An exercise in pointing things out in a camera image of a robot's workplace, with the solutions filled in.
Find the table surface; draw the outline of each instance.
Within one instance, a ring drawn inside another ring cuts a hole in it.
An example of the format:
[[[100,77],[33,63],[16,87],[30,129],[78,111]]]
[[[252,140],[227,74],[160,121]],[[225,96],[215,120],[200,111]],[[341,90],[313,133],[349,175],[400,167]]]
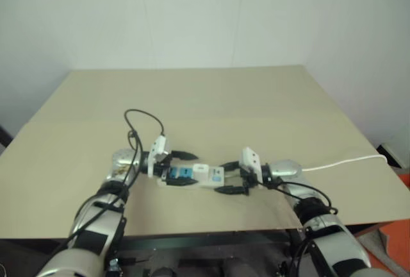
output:
[[[167,71],[74,71],[0,156],[0,238],[66,237],[76,210],[127,147],[127,108],[157,115],[173,149],[218,165],[243,147],[262,162],[303,167],[376,154],[302,66]],[[131,115],[144,148],[155,121]],[[381,158],[305,173],[345,224],[410,218],[410,192]],[[140,175],[126,205],[126,235],[298,228],[284,196],[167,188]]]

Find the small electronic device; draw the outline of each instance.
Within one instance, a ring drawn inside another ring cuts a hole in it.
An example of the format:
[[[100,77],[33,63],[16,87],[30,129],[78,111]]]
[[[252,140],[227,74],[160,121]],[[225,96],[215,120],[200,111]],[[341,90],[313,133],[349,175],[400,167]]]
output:
[[[158,179],[160,186],[192,186],[214,189],[224,186],[224,168],[206,164],[171,166]]]

